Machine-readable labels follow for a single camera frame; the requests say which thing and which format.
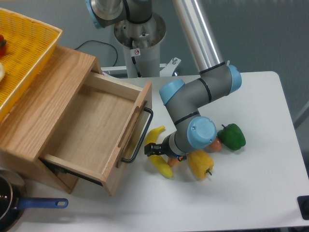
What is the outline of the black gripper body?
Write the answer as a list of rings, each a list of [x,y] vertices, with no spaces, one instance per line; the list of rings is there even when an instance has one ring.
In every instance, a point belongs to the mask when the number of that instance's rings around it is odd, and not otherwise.
[[[186,160],[186,153],[177,147],[174,135],[169,135],[163,140],[161,144],[161,154],[165,154],[177,161]]]

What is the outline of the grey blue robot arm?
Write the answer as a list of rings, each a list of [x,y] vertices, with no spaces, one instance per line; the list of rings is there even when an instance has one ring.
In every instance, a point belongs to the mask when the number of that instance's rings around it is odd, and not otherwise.
[[[223,60],[201,1],[175,0],[173,6],[200,77],[189,83],[175,79],[160,88],[161,100],[176,131],[161,144],[146,145],[144,153],[184,160],[188,153],[205,148],[216,137],[215,124],[201,116],[199,108],[238,90],[242,78],[235,66]],[[129,78],[159,76],[160,43],[166,35],[166,24],[153,12],[151,1],[88,0],[86,7],[97,28],[114,27]]]

